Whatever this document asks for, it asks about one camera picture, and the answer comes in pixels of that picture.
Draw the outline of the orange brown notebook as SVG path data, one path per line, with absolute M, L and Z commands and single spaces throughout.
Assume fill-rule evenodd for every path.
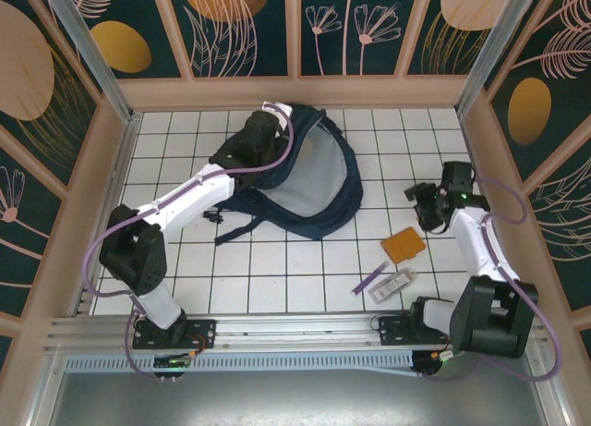
M 406 260 L 412 260 L 421 251 L 426 249 L 426 244 L 413 227 L 394 234 L 380 242 L 381 248 L 394 264 Z

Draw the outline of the navy blue backpack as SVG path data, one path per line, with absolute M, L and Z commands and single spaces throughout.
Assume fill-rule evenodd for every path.
M 215 240 L 225 244 L 263 222 L 310 240 L 347 224 L 360 209 L 363 186 L 356 154 L 322 109 L 294 103 L 294 144 L 287 158 L 249 186 L 216 205 L 219 211 L 249 214 L 249 224 Z

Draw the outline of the small clear plastic case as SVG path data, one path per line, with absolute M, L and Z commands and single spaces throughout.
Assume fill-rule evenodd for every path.
M 395 294 L 411 286 L 417 279 L 417 271 L 403 268 L 379 281 L 369 291 L 369 296 L 376 305 L 391 299 Z

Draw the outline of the purple pen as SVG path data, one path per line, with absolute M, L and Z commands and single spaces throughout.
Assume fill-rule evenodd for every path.
M 363 290 L 370 285 L 387 267 L 389 262 L 385 261 L 381 263 L 376 269 L 374 269 L 368 276 L 363 278 L 361 282 L 351 291 L 353 296 L 357 296 L 363 292 Z

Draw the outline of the dark panel with fern leaves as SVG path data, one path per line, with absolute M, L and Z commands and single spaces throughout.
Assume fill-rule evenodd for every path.
M 529 200 L 569 310 L 591 307 L 591 159 L 565 163 Z

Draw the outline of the dark panel with pink flowers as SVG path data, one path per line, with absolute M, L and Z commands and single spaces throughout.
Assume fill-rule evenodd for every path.
M 301 0 L 302 77 L 395 73 L 428 0 Z

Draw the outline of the dark panel with orange oval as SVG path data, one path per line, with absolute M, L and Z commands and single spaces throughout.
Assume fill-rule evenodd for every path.
M 155 0 L 71 0 L 118 79 L 180 76 Z

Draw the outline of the grey metal sheet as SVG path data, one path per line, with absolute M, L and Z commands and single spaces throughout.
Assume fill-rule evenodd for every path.
M 371 371 L 68 374 L 50 426 L 562 426 L 489 369 L 455 382 Z

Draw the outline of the dark panel large pale circle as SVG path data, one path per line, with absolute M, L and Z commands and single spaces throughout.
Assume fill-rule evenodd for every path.
M 96 107 L 29 0 L 0 0 L 0 128 L 67 185 Z

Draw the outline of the right aluminium corner post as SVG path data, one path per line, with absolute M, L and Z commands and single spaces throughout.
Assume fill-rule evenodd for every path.
M 463 120 L 480 94 L 485 81 L 503 52 L 509 47 L 509 42 L 518 26 L 523 22 L 526 11 L 534 0 L 507 0 L 503 9 L 488 34 L 483 47 L 479 51 L 476 61 L 467 76 L 466 82 L 454 106 L 457 117 Z

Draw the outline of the aluminium corner post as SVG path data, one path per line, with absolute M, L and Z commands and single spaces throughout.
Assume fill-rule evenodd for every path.
M 507 0 L 503 9 L 488 34 L 483 47 L 479 51 L 476 61 L 467 76 L 466 82 L 454 106 L 457 117 L 463 120 L 480 94 L 485 81 L 503 52 L 509 47 L 509 42 L 518 26 L 523 22 L 526 11 L 534 0 Z
M 128 124 L 133 116 L 123 92 L 119 88 L 115 75 L 107 65 L 100 49 L 90 34 L 83 18 L 78 14 L 72 0 L 48 0 L 57 17 L 61 20 L 68 35 L 78 46 L 81 56 L 87 62 L 94 78 L 119 117 Z

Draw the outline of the aluminium side rail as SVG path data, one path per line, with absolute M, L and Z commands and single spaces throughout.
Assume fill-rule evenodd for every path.
M 97 222 L 90 236 L 90 244 L 92 244 L 107 228 L 109 215 L 114 207 L 116 207 L 122 196 L 123 189 L 127 178 L 127 170 L 135 149 L 139 128 L 141 125 L 143 114 L 135 113 L 130 117 L 130 121 L 123 129 L 121 138 L 118 142 L 117 151 L 111 165 L 111 171 L 108 176 L 108 182 L 103 194 L 103 201 L 100 205 L 100 212 L 97 216 Z M 86 316 L 92 312 L 92 303 L 95 297 L 88 290 L 82 279 L 79 284 L 79 290 L 73 297 L 71 303 L 71 317 Z

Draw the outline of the long aluminium mounting rail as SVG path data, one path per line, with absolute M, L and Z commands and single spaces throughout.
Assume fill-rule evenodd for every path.
M 212 315 L 214 350 L 284 352 L 361 350 L 380 346 L 379 312 Z M 114 354 L 124 348 L 126 315 L 78 316 L 51 321 L 45 351 Z

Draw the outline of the left aluminium corner post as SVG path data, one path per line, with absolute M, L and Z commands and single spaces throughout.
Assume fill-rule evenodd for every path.
M 61 20 L 68 35 L 78 46 L 81 56 L 87 62 L 94 78 L 119 117 L 128 124 L 133 116 L 123 92 L 119 88 L 115 75 L 107 65 L 100 49 L 90 34 L 83 18 L 78 14 L 72 0 L 48 0 L 57 17 Z

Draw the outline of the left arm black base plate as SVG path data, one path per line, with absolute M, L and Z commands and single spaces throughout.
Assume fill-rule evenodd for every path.
M 169 329 L 157 327 L 151 321 L 134 324 L 132 348 L 134 350 L 189 350 L 214 347 L 215 320 L 184 320 Z

